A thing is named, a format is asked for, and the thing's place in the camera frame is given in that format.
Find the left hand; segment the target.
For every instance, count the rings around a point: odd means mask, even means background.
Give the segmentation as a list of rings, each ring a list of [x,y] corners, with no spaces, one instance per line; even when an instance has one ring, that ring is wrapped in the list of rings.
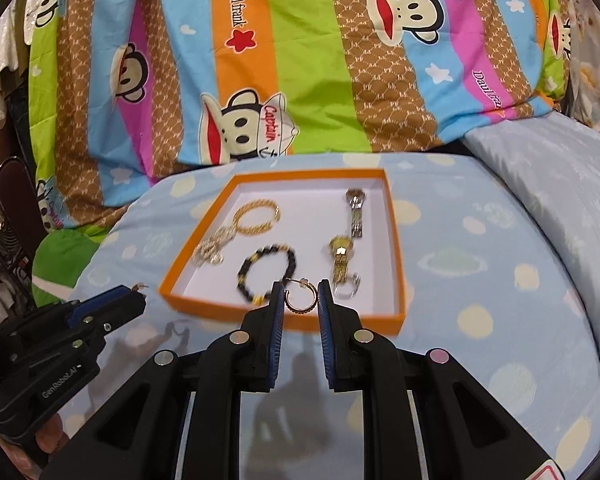
[[[64,430],[62,419],[60,415],[56,413],[38,428],[38,431],[35,433],[32,450],[34,452],[43,453],[51,460],[68,442],[69,437]],[[22,446],[15,445],[9,440],[5,440],[0,435],[0,447],[22,475],[23,479],[40,478],[43,467],[28,455]]]

